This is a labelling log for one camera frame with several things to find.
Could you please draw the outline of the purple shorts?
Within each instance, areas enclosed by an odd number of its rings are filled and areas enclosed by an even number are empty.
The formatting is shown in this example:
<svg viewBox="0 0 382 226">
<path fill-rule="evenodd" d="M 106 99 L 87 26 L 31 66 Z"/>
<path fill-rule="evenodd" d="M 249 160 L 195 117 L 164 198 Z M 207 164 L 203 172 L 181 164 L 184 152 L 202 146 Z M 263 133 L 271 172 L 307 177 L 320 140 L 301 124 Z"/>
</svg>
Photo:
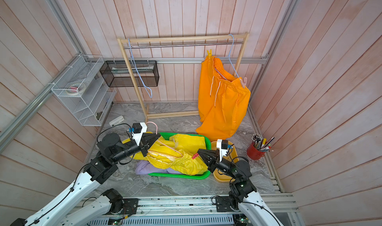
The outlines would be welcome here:
<svg viewBox="0 0 382 226">
<path fill-rule="evenodd" d="M 166 173 L 166 174 L 181 174 L 181 172 L 173 170 L 171 168 L 160 169 L 152 165 L 149 161 L 140 160 L 137 162 L 135 173 L 137 175 L 146 175 L 150 173 Z"/>
</svg>

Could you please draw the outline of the pink wire hanger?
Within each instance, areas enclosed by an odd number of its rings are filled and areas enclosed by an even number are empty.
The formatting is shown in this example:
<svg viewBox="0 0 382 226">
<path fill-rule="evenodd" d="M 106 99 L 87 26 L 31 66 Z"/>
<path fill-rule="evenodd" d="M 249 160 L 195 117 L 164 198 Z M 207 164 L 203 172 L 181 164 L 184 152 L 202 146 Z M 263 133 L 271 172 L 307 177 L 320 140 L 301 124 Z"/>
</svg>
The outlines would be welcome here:
<svg viewBox="0 0 382 226">
<path fill-rule="evenodd" d="M 158 125 L 152 121 L 148 121 L 146 122 L 146 125 L 149 126 L 149 125 L 154 125 L 155 126 L 155 134 L 158 134 Z M 166 140 L 164 139 L 161 135 L 160 137 L 157 139 L 156 143 L 158 143 L 159 145 L 162 145 L 162 146 L 165 146 L 167 148 L 172 148 L 175 150 L 175 147 L 177 146 L 176 143 L 170 141 L 170 140 Z"/>
</svg>

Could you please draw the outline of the light blue wire hanger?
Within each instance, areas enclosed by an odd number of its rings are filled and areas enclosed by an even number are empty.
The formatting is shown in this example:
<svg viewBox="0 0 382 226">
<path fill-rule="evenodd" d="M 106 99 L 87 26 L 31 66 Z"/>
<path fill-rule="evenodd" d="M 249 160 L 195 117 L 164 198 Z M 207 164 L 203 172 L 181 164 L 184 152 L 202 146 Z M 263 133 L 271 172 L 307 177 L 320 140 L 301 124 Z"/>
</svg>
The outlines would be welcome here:
<svg viewBox="0 0 382 226">
<path fill-rule="evenodd" d="M 134 66 L 134 68 L 135 68 L 135 70 L 136 70 L 136 73 L 137 73 L 137 75 L 138 75 L 138 77 L 139 77 L 139 79 L 140 79 L 140 81 L 141 81 L 141 83 L 142 83 L 142 85 L 143 85 L 143 87 L 144 87 L 146 93 L 147 93 L 147 94 L 149 95 L 149 97 L 152 99 L 152 96 L 153 96 L 152 89 L 151 89 L 150 87 L 146 86 L 146 84 L 144 83 L 144 81 L 143 81 L 143 79 L 142 79 L 142 76 L 141 76 L 140 73 L 139 73 L 139 70 L 138 70 L 138 67 L 137 67 L 137 65 L 136 65 L 136 61 L 135 61 L 135 59 L 134 59 L 134 55 L 133 55 L 133 52 L 132 52 L 132 46 L 131 46 L 130 39 L 127 39 L 127 42 L 128 42 L 128 49 L 129 49 L 129 52 L 130 52 L 131 61 L 132 61 L 133 66 Z"/>
</svg>

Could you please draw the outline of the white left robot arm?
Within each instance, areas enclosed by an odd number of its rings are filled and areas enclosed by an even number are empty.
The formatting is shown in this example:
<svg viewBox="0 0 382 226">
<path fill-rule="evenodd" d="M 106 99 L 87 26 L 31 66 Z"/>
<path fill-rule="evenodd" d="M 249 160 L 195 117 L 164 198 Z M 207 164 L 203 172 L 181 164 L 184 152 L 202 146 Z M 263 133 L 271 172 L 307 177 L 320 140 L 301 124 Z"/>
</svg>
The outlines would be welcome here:
<svg viewBox="0 0 382 226">
<path fill-rule="evenodd" d="M 159 133 L 147 132 L 145 123 L 128 126 L 130 140 L 122 142 L 117 133 L 108 133 L 97 142 L 96 157 L 84 165 L 73 183 L 27 219 L 18 218 L 14 226 L 76 226 L 84 225 L 91 219 L 111 212 L 118 214 L 123 208 L 123 198 L 115 190 L 107 190 L 92 204 L 75 213 L 71 210 L 89 193 L 105 183 L 117 170 L 123 160 L 133 158 L 138 153 L 148 154 L 150 147 L 161 137 Z"/>
</svg>

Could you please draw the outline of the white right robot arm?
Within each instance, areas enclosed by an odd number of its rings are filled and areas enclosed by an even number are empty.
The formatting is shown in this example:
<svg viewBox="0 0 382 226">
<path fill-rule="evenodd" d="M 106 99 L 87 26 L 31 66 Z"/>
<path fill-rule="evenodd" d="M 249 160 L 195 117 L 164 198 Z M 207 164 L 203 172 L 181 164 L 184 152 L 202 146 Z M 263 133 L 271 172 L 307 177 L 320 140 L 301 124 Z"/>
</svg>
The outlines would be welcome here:
<svg viewBox="0 0 382 226">
<path fill-rule="evenodd" d="M 249 161 L 247 158 L 237 156 L 225 159 L 220 156 L 220 150 L 199 149 L 198 154 L 207 165 L 208 170 L 215 170 L 231 177 L 230 191 L 227 197 L 212 196 L 211 202 L 217 210 L 231 209 L 243 213 L 254 226 L 281 226 L 282 222 L 276 217 L 262 199 L 250 177 Z"/>
</svg>

